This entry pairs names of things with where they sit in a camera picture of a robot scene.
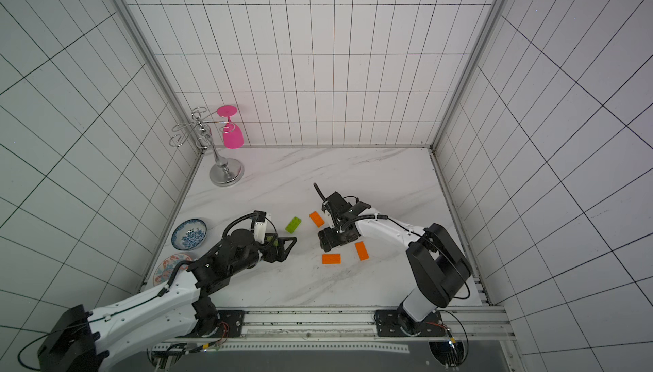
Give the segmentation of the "orange lego brick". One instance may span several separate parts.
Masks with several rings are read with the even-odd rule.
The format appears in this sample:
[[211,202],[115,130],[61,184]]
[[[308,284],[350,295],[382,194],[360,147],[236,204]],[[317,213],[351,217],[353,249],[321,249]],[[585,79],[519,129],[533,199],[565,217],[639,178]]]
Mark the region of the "orange lego brick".
[[338,265],[341,263],[340,254],[324,254],[322,256],[323,265]]
[[321,217],[321,215],[317,211],[314,211],[314,212],[310,213],[309,218],[314,222],[314,224],[318,228],[323,227],[325,225],[324,219]]
[[355,250],[357,252],[360,261],[366,261],[370,258],[367,252],[367,247],[363,242],[355,243]]

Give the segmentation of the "orange lego brick bottom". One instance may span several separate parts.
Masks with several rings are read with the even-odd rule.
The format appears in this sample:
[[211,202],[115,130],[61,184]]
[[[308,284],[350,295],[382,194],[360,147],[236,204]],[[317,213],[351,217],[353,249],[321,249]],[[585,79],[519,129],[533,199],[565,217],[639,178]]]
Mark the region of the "orange lego brick bottom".
[[323,265],[338,265],[341,263],[340,254],[324,254],[322,256]]

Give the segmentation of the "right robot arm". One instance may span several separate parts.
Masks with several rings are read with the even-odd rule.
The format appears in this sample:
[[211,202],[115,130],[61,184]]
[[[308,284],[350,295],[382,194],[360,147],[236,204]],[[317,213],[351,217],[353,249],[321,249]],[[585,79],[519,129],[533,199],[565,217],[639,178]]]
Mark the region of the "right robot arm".
[[353,244],[360,257],[367,254],[363,242],[379,239],[400,244],[416,287],[395,310],[378,310],[375,321],[380,336],[419,336],[439,328],[446,336],[447,328],[436,316],[440,308],[454,300],[471,296],[468,279],[472,266],[445,227],[434,223],[429,227],[413,227],[380,213],[358,198],[352,204],[340,193],[321,199],[321,210],[330,226],[318,232],[322,250],[326,253],[340,246]]

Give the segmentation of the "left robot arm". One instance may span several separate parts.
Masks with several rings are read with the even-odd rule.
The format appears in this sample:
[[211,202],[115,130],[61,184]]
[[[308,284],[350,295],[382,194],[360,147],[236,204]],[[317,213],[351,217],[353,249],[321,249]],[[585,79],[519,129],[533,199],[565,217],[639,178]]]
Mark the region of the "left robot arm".
[[224,323],[211,296],[260,261],[283,262],[295,237],[236,229],[195,261],[178,264],[168,281],[94,310],[73,307],[37,350],[42,371],[105,371],[135,353],[176,337],[204,338]]

